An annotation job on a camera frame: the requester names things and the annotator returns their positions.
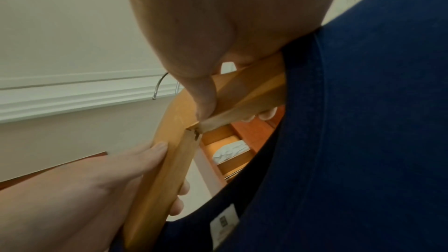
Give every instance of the hand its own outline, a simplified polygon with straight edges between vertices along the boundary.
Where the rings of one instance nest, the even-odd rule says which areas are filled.
[[[123,224],[141,175],[156,167],[159,143],[63,165],[0,191],[2,251],[105,251]],[[189,190],[185,182],[179,194]],[[179,214],[177,199],[170,211]]]
[[[333,0],[131,0],[163,66],[192,95],[199,119],[216,106],[211,75],[223,62],[256,64],[312,32]],[[264,118],[273,112],[266,113]]]

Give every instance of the fingernail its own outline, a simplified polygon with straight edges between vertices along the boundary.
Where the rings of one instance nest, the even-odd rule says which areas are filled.
[[[157,151],[157,152],[164,152],[164,151],[166,151],[168,149],[168,143],[167,142],[160,142],[160,143],[157,143],[157,145],[155,145],[154,147],[153,147],[153,150],[154,151]]]

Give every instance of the care label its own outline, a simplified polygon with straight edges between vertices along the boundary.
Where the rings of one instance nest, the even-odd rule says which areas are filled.
[[[210,223],[211,239],[215,250],[239,223],[235,206],[232,204]]]

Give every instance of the navy t-shirt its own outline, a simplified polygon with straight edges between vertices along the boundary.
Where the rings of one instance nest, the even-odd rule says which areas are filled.
[[[219,252],[448,251],[448,0],[363,0],[283,55],[283,122],[154,251],[211,251],[232,203]]]

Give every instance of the white label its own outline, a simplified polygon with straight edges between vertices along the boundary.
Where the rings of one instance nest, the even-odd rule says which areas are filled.
[[[211,240],[215,250],[239,223],[235,206],[232,204],[210,223]]]

